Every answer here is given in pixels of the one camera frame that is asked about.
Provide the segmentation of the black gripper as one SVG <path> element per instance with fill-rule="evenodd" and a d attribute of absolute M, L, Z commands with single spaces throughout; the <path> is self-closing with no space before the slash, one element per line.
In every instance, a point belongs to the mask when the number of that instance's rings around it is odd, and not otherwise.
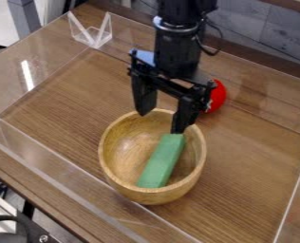
<path fill-rule="evenodd" d="M 156 106 L 158 85 L 167 86 L 171 79 L 180 79 L 191 84 L 204 84 L 196 77 L 200 52 L 210 56 L 217 52 L 207 51 L 200 41 L 204 35 L 204 20 L 172 24 L 160 16 L 152 19 L 155 27 L 154 51 L 132 49 L 130 51 L 132 78 L 132 96 L 135 110 L 144 116 Z M 194 124 L 199 113 L 195 100 L 182 97 L 172 115 L 171 134 L 182 134 Z"/>

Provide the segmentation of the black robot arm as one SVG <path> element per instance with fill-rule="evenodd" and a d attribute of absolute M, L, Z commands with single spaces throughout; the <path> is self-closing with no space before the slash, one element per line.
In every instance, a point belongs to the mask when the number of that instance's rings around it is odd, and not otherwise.
<path fill-rule="evenodd" d="M 156 107 L 158 93 L 178 100 L 170 132 L 180 134 L 211 108 L 215 83 L 198 68 L 207 14 L 217 0 L 159 0 L 152 18 L 155 44 L 151 51 L 131 49 L 131 77 L 135 110 L 146 115 Z"/>

